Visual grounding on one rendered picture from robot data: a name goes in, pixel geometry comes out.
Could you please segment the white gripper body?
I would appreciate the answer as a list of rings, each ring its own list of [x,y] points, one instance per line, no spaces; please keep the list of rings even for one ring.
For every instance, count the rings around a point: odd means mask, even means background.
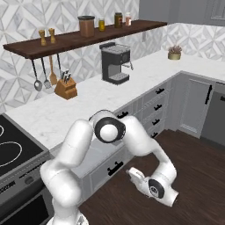
[[[144,174],[135,167],[131,167],[129,170],[126,170],[126,173],[130,176],[131,182],[134,183],[137,188],[141,186],[145,179]]]

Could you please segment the grey cupboard door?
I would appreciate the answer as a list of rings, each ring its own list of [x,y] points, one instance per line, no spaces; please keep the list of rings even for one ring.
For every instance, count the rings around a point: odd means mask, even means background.
[[[178,126],[180,131],[197,138],[200,137],[213,92],[212,89],[208,103],[205,105],[210,84],[213,85],[214,89],[213,81],[199,77],[190,77],[187,79],[184,107]]]

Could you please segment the wooden knife block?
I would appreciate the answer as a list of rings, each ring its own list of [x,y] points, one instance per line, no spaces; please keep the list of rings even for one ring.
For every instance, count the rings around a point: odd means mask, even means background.
[[[62,72],[61,79],[57,82],[54,93],[67,100],[77,96],[76,82],[68,70]]]

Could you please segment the black coffee machine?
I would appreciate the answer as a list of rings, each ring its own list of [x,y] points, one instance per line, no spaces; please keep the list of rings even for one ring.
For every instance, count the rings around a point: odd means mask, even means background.
[[[121,67],[134,69],[130,60],[130,47],[108,42],[99,46],[102,59],[102,80],[120,85],[129,80],[129,74],[123,73]]]

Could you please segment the grey oven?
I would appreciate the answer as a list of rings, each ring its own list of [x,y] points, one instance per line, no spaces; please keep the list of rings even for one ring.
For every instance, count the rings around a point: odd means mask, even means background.
[[[46,225],[53,216],[52,197],[40,178],[47,152],[0,154],[0,225]]]

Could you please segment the black hob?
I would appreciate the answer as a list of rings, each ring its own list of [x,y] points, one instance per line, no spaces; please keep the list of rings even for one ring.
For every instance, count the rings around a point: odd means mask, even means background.
[[[24,177],[49,158],[45,146],[6,113],[0,115],[0,179]]]

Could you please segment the small potted plant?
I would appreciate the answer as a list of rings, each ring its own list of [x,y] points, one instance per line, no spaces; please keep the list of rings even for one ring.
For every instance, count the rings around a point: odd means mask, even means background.
[[[182,48],[180,46],[173,46],[169,48],[168,58],[170,60],[179,60],[181,58]]]

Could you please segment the hanging metal slotted spatula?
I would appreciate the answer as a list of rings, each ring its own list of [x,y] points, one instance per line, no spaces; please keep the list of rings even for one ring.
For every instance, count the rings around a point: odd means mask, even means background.
[[[51,88],[51,83],[47,79],[47,73],[46,73],[45,63],[44,63],[44,60],[43,60],[42,57],[40,59],[41,59],[41,65],[42,65],[43,72],[44,72],[44,76],[45,76],[44,85],[45,85],[46,89],[50,89]]]

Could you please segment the hanging metal ladle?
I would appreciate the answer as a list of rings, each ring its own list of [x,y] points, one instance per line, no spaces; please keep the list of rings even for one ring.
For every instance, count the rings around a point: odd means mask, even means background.
[[[34,60],[32,60],[32,66],[33,66],[33,72],[34,72],[34,75],[35,75],[34,89],[36,91],[41,91],[41,89],[42,89],[42,82],[37,77],[37,71],[36,71],[36,68],[35,68]]]

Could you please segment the hanging thin black tool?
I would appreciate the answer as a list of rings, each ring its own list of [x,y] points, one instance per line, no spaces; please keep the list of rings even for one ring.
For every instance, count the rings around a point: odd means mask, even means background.
[[[60,61],[60,56],[59,56],[58,53],[56,54],[56,57],[57,57],[57,62],[58,62],[58,68],[59,68],[59,71],[60,71],[60,79],[63,79],[63,77],[62,77],[61,61]]]

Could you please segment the dark brown jar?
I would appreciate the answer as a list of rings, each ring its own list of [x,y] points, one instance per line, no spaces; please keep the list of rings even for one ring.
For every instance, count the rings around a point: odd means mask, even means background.
[[[121,28],[122,27],[122,13],[116,12],[114,14],[114,27]]]

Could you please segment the brown canister with dark lid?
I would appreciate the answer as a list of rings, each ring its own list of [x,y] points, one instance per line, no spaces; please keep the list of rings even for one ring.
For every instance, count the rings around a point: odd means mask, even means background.
[[[90,38],[94,36],[94,16],[79,16],[79,28],[82,37]]]

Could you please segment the wooden pepper shaker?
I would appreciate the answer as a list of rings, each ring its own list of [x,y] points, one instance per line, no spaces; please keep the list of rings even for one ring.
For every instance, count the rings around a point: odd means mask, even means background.
[[[49,31],[49,35],[50,35],[50,41],[51,41],[51,43],[54,44],[55,43],[54,28],[49,28],[48,31]]]
[[[40,35],[40,43],[42,46],[46,46],[47,42],[45,39],[45,30],[39,30],[39,35]]]

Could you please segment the dark wooden wall shelf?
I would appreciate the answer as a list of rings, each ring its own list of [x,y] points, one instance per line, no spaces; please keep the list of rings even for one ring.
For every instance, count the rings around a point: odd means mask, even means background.
[[[26,59],[34,60],[134,33],[141,33],[165,25],[167,25],[166,22],[134,20],[131,26],[123,25],[121,28],[115,28],[114,25],[107,25],[104,32],[100,32],[96,28],[94,36],[90,38],[82,37],[80,32],[63,33],[55,36],[56,42],[54,44],[50,41],[49,37],[46,37],[47,44],[45,46],[40,44],[40,39],[34,39],[5,44],[4,49],[23,56]]]

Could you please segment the grey wall cupboards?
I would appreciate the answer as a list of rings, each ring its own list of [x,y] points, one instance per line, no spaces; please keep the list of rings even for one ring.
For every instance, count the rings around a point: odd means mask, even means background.
[[[225,26],[225,0],[140,0],[139,19]]]

